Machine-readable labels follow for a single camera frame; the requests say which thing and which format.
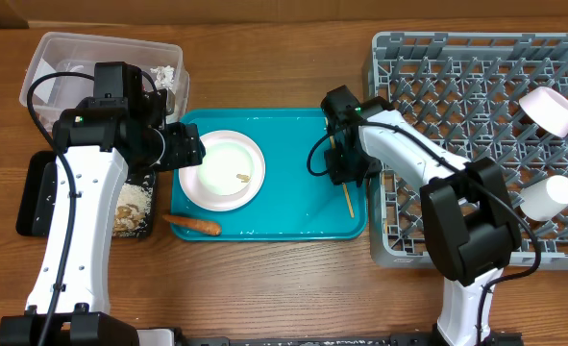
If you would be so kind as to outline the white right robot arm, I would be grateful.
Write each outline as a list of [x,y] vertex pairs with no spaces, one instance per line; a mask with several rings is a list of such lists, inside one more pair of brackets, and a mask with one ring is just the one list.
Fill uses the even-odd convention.
[[425,246],[445,278],[431,343],[498,344],[488,325],[491,284],[522,242],[501,167],[438,146],[382,97],[361,103],[340,86],[321,109],[332,143],[324,173],[334,184],[360,185],[387,165],[420,197]]

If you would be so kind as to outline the wooden chopstick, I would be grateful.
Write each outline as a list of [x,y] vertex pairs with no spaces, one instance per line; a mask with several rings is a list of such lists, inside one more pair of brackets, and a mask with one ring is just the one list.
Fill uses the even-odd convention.
[[381,212],[382,212],[382,225],[381,225],[381,232],[383,235],[388,234],[388,212],[387,212],[387,190],[386,190],[386,174],[385,172],[381,172],[380,174],[380,188],[381,188]]
[[[329,121],[328,121],[327,118],[325,118],[325,124],[326,124],[326,129],[328,130]],[[331,148],[335,149],[336,145],[335,145],[334,137],[330,136],[329,140],[330,140],[330,143],[331,143]],[[353,208],[352,201],[351,201],[351,198],[350,198],[348,187],[345,183],[342,183],[341,186],[342,186],[342,190],[343,190],[345,200],[346,200],[346,203],[347,203],[348,211],[350,213],[351,218],[354,219],[355,218],[355,212],[354,212],[354,208]]]

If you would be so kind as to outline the pink white bowl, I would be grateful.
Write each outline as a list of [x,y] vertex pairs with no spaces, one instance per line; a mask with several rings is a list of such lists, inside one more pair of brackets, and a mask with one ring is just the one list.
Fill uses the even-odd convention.
[[546,86],[539,86],[519,100],[524,113],[540,128],[559,137],[568,135],[568,99]]

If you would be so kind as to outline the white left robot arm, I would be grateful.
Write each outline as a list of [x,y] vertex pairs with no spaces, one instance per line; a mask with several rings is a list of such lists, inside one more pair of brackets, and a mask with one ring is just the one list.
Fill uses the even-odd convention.
[[116,205],[129,171],[202,163],[196,125],[168,124],[168,92],[125,62],[98,62],[93,91],[47,131],[33,96],[26,107],[56,155],[56,197],[45,255],[25,310],[0,321],[1,345],[180,345],[175,328],[136,329],[110,315],[108,269]]

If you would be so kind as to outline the white napkin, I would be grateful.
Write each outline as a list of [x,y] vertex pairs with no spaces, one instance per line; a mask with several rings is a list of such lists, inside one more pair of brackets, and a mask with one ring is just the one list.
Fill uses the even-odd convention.
[[174,85],[175,68],[167,66],[158,66],[151,68],[150,72],[155,76],[155,85],[157,88],[171,89]]

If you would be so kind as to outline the cream bowl with leftovers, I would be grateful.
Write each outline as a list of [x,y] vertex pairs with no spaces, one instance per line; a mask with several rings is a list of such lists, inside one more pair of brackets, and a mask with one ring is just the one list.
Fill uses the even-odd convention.
[[229,196],[243,190],[254,173],[253,159],[240,144],[231,141],[210,142],[197,175],[211,193]]

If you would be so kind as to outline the orange carrot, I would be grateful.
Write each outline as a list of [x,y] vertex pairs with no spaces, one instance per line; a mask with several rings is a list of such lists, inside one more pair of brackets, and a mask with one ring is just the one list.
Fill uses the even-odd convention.
[[162,218],[170,224],[184,227],[204,235],[218,236],[222,233],[222,227],[213,221],[170,214],[166,214]]

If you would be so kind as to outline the small white cup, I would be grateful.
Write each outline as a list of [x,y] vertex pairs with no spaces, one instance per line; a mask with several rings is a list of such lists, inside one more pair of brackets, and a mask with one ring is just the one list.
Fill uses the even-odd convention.
[[568,178],[554,175],[521,190],[521,211],[534,221],[548,221],[568,207]]

